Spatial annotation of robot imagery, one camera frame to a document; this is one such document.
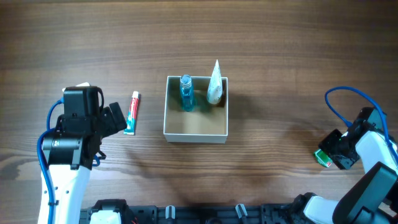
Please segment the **red toothpaste tube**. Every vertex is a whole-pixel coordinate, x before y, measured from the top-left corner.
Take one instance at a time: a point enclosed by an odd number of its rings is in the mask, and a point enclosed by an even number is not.
[[[127,114],[127,128],[124,130],[123,134],[135,135],[138,102],[139,94],[137,91],[134,91],[132,93],[129,113]]]

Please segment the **wooden surface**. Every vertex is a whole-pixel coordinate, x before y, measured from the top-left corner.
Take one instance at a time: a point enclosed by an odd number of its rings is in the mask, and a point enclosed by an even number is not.
[[[398,138],[398,8],[392,2],[119,2],[0,6],[0,223],[35,223],[40,168],[35,146],[61,89],[100,86],[127,113],[142,94],[137,135],[104,139],[82,207],[258,205],[315,192],[340,199],[363,175],[324,169],[312,153],[344,124],[323,94],[365,91]],[[229,80],[226,144],[171,144],[163,137],[168,75]],[[331,102],[352,120],[369,104],[342,91]],[[58,107],[55,118],[62,113]]]

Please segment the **blue bottle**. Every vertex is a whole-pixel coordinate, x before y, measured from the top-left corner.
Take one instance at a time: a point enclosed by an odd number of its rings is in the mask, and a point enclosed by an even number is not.
[[[182,99],[182,109],[192,111],[195,104],[193,97],[193,83],[189,75],[183,75],[180,79],[180,95]]]

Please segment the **open box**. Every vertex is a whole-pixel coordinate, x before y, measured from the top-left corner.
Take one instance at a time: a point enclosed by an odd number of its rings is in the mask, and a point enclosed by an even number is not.
[[[168,142],[225,143],[228,136],[228,78],[217,105],[207,102],[210,77],[192,77],[195,109],[182,109],[180,76],[167,77],[163,134]]]

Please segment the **small green box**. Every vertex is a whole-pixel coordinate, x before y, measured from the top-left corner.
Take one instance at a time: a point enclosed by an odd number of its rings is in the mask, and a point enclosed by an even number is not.
[[[330,167],[333,161],[326,155],[321,149],[318,149],[313,153],[319,164],[323,165],[324,167]]]

